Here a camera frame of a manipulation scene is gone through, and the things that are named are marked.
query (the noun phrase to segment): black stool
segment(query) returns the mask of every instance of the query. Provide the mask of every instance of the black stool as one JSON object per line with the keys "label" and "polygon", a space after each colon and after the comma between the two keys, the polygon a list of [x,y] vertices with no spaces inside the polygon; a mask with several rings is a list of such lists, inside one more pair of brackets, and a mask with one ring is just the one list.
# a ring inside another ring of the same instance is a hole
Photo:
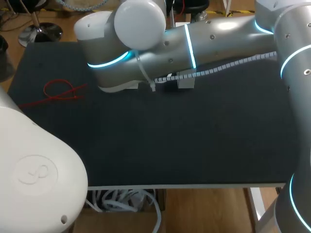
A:
{"label": "black stool", "polygon": [[[183,1],[175,0],[174,10],[180,13],[183,9]],[[209,0],[185,0],[185,14],[199,14],[209,7]]]}
{"label": "black stool", "polygon": [[31,42],[51,42],[59,41],[63,30],[54,23],[40,23],[36,11],[40,11],[49,0],[24,0],[23,2],[9,1],[13,10],[18,13],[29,13],[33,20],[33,25],[25,28],[18,36],[19,43],[26,47]]}

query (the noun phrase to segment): floor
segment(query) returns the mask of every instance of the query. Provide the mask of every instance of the floor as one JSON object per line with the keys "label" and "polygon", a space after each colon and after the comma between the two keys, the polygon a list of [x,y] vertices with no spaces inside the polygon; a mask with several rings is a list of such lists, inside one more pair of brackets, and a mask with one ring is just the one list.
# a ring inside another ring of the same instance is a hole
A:
{"label": "floor", "polygon": [[[254,0],[232,0],[232,10],[254,10]],[[223,10],[222,0],[211,0],[210,11]],[[61,41],[76,41],[73,33],[74,23],[83,15],[59,17],[56,12],[41,12],[40,22],[53,22],[64,31]],[[211,14],[210,17],[222,17]],[[9,21],[4,30],[18,27],[31,20],[29,16],[19,16]],[[15,67],[23,55],[24,47],[18,44],[18,34],[28,25],[0,34],[9,43],[8,53]],[[5,90],[12,79],[2,83]],[[275,189],[262,188],[265,208],[276,197]],[[98,215],[89,210],[79,217],[75,232],[151,232],[155,223],[154,213],[122,214],[120,216]],[[250,233],[252,224],[243,189],[169,189],[166,195],[166,210],[163,212],[161,232],[168,233]]]}

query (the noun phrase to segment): chair base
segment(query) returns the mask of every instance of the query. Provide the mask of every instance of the chair base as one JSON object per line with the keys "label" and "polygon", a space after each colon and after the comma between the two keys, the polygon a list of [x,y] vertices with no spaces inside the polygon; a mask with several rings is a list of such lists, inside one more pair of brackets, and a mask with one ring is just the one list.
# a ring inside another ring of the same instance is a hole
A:
{"label": "chair base", "polygon": [[26,47],[32,42],[53,42],[59,41],[62,37],[63,30],[53,23],[40,23],[40,28],[31,25],[18,36],[19,43]]}

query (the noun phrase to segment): black foam mat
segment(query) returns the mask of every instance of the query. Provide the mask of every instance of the black foam mat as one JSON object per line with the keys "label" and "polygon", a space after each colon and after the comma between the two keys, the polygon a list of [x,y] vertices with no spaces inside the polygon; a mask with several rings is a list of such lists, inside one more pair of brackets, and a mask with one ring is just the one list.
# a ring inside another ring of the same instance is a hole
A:
{"label": "black foam mat", "polygon": [[[89,186],[282,183],[295,170],[298,131],[276,62],[197,78],[193,90],[159,84],[153,93],[140,84],[108,94],[77,43],[37,43],[27,46],[9,95],[17,104],[41,100],[43,86],[60,78],[87,83],[77,92],[84,98],[22,110],[79,154]],[[48,92],[67,89],[57,83]]]}

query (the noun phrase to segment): white cable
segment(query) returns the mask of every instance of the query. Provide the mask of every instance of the white cable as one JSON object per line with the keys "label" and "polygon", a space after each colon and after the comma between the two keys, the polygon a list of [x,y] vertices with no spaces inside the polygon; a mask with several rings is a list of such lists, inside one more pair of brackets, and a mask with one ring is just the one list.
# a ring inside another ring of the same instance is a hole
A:
{"label": "white cable", "polygon": [[208,69],[208,70],[205,70],[205,71],[201,71],[201,72],[184,74],[184,75],[168,76],[168,77],[162,77],[162,78],[156,78],[155,79],[155,83],[163,83],[163,82],[166,82],[166,81],[173,81],[173,80],[180,80],[180,79],[191,79],[191,78],[195,78],[195,77],[209,75],[209,74],[212,74],[212,73],[217,73],[217,72],[222,71],[224,69],[228,69],[230,67],[238,66],[238,65],[245,64],[245,63],[252,62],[252,61],[268,59],[268,58],[272,58],[272,57],[275,57],[275,56],[276,56],[276,52],[270,52],[270,53],[265,53],[265,54],[258,54],[258,55],[252,56],[252,57],[240,59],[240,60],[237,60],[235,62],[230,62],[230,63],[227,63],[225,65],[222,65],[222,66],[219,66],[219,67],[216,67],[216,68],[212,68],[212,69]]}
{"label": "white cable", "polygon": [[143,65],[142,65],[142,62],[140,60],[140,56],[139,56],[139,53],[137,50],[135,50],[135,57],[136,57],[136,60],[137,60],[137,64],[138,64],[138,67],[142,73],[142,75],[145,77],[145,79],[148,81],[152,91],[156,91],[156,84],[154,82],[154,80],[150,79],[147,72],[145,71]]}
{"label": "white cable", "polygon": [[79,8],[79,7],[71,6],[65,3],[63,0],[56,0],[56,2],[74,11],[92,11],[104,5],[106,2],[108,2],[108,0],[103,0],[101,3],[94,5],[94,6],[87,7],[87,8]]}
{"label": "white cable", "polygon": [[156,199],[154,198],[154,196],[150,193],[148,193],[147,191],[145,190],[141,190],[141,192],[143,194],[145,194],[146,196],[150,197],[151,200],[154,202],[155,204],[155,210],[156,210],[156,215],[157,215],[157,220],[156,220],[156,224],[155,224],[155,227],[154,227],[154,230],[152,231],[152,233],[157,233],[157,231],[159,230],[160,228],[160,225],[161,225],[161,210],[160,210],[160,207],[159,207],[159,204],[157,203]]}
{"label": "white cable", "polygon": [[[102,213],[102,212],[138,212],[141,210],[146,197],[151,199],[151,204],[155,205],[157,221],[152,233],[157,233],[161,225],[161,210],[159,204],[156,201],[156,190],[153,189],[153,195],[146,190],[143,189],[126,189],[126,190],[107,190],[102,198],[100,198],[102,191],[92,191],[92,202],[86,200],[86,204],[88,204],[91,208],[95,211]],[[134,204],[134,206],[129,205],[129,201],[133,197],[139,197],[139,202]],[[101,205],[104,209],[101,209],[98,206],[98,202],[101,201]]]}

